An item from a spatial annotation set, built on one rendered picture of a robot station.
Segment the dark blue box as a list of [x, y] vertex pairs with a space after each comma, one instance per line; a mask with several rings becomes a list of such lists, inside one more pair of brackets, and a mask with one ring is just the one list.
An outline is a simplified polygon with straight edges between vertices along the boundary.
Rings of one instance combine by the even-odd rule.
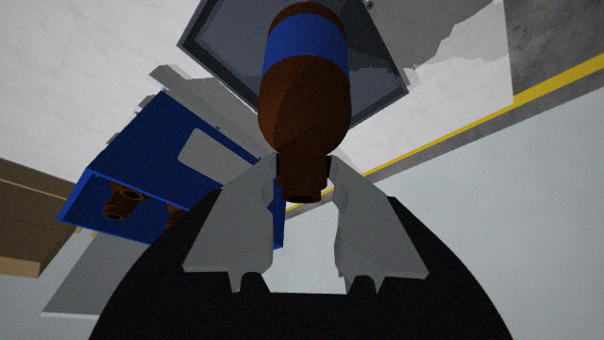
[[[86, 226], [151, 245], [166, 231], [170, 216], [166, 203], [188, 211], [211, 190], [222, 188], [259, 161], [160, 90], [79, 179]], [[114, 194], [109, 180], [152, 198], [139, 201], [122, 221], [109, 219], [103, 215]], [[273, 215], [274, 249], [282, 248], [286, 201], [277, 176], [267, 209]]]

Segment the dark grey square tray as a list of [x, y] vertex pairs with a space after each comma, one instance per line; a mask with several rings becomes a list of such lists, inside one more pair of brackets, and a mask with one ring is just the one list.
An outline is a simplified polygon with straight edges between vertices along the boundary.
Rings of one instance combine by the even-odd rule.
[[362, 0], [201, 0], [176, 46], [257, 111], [270, 25], [305, 1], [328, 7], [344, 25], [349, 129], [410, 93]]

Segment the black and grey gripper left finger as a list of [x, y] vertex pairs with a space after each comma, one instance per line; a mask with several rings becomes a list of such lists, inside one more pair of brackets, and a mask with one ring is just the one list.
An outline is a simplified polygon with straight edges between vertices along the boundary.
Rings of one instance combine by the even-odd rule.
[[211, 190], [158, 237], [123, 277], [88, 340], [145, 340], [194, 304], [240, 292], [245, 273], [268, 270], [274, 230], [267, 206], [278, 161], [272, 152]]

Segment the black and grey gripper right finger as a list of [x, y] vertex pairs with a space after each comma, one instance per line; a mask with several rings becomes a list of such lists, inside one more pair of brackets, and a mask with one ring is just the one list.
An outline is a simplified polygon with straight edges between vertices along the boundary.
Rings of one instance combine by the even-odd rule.
[[399, 200], [334, 155], [327, 156], [327, 179], [339, 210], [335, 265], [347, 294], [355, 277], [366, 275], [378, 296], [418, 307], [464, 340], [513, 340], [469, 269]]

